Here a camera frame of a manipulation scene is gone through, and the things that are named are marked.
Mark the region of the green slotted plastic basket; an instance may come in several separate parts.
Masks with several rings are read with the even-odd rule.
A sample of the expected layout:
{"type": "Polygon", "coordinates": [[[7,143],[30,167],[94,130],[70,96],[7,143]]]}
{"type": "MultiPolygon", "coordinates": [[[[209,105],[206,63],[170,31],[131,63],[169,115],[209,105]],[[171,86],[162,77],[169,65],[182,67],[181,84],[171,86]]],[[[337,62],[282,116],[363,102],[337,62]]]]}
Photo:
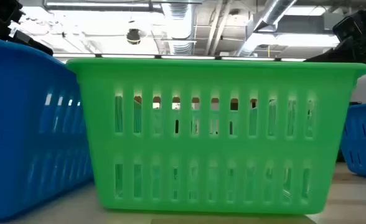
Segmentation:
{"type": "Polygon", "coordinates": [[[362,63],[77,58],[96,191],[120,210],[323,210],[362,63]]]}

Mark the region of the silver slanted ventilation duct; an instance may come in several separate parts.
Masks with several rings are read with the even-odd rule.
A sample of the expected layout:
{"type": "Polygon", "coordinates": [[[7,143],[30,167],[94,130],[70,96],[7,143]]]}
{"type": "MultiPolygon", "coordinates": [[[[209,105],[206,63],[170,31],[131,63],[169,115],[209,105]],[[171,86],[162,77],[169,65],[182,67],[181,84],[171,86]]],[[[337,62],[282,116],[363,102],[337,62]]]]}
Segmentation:
{"type": "Polygon", "coordinates": [[[249,57],[257,46],[261,45],[261,39],[257,38],[255,33],[267,27],[271,28],[272,32],[275,32],[278,22],[296,1],[297,0],[267,0],[263,10],[250,17],[250,20],[246,25],[246,38],[235,55],[239,57],[249,57]]]}

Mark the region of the silver spiral ventilation duct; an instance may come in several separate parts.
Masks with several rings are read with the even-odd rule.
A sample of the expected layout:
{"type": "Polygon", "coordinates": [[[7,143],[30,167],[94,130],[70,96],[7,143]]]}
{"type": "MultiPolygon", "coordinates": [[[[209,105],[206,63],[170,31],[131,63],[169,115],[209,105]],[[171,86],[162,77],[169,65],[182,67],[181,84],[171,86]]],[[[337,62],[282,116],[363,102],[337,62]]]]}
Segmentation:
{"type": "Polygon", "coordinates": [[[171,55],[194,54],[194,23],[198,3],[165,2],[161,4],[166,18],[166,32],[171,55]]]}

